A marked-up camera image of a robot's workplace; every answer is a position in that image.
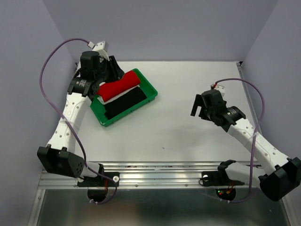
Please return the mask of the red t shirt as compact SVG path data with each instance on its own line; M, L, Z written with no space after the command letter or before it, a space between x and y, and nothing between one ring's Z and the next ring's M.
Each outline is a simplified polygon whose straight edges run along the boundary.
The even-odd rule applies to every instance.
M140 83L141 81L136 73L134 71L129 71L118 81L102 84L96 94L106 102L128 89L138 86Z

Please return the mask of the green plastic tray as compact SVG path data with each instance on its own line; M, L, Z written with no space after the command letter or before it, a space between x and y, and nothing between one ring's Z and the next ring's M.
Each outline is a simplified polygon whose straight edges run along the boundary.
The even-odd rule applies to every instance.
M112 125L113 123L117 122L118 120L122 119L123 117L129 115L130 113L134 112L135 110L139 109L140 107L144 106L145 104L153 101L155 97L158 95L158 92L156 89L151 85L151 83L145 78L145 76L138 70L138 69L133 69L131 71L134 71L138 78L140 79L140 89L144 92L146 95L146 99L141 101L140 103L132 106L131 108L127 109L123 113L117 115L116 117L108 120L106 116L104 115L105 113L105 108L104 105L101 104L101 102L97 99L98 95L94 98L91 104L91 109L98 119L99 123L104 126L108 127Z

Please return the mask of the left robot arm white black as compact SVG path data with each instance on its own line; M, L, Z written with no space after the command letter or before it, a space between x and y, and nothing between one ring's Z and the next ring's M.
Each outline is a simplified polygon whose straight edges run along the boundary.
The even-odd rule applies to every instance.
M100 84L118 81L123 75L114 56L105 58L98 52L85 51L68 86L64 110L60 111L47 96L44 97L60 115L52 137L37 151L38 159L48 173L72 178L88 177L95 186L104 182L103 165L87 161L86 155L76 155L75 145L83 146L78 132Z

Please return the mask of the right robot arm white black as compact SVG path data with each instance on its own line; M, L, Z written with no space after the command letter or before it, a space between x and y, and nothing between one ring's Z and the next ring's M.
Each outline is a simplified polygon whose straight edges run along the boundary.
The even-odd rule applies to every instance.
M277 150L261 134L246 115L237 107L227 107L222 94L213 89L195 96L191 116L197 108L199 117L213 122L234 137L241 145L253 153L261 168L253 169L235 160L220 163L216 171L204 172L200 178L203 186L253 185L259 188L270 200L279 201L301 184L301 161L290 158Z

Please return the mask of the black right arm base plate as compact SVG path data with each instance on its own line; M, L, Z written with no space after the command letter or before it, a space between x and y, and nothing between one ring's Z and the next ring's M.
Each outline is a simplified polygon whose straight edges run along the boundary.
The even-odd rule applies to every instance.
M219 171L203 171L198 180L199 184L205 187L209 186L242 186L243 182L231 180L225 172Z

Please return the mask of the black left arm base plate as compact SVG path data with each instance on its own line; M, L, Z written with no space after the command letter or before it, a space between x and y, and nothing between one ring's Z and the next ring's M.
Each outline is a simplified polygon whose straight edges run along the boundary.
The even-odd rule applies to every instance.
M113 171L113 172L104 172L104 175L113 179L113 177L120 176L119 172ZM105 187L105 179L102 177L84 177L82 182L77 182L77 187Z

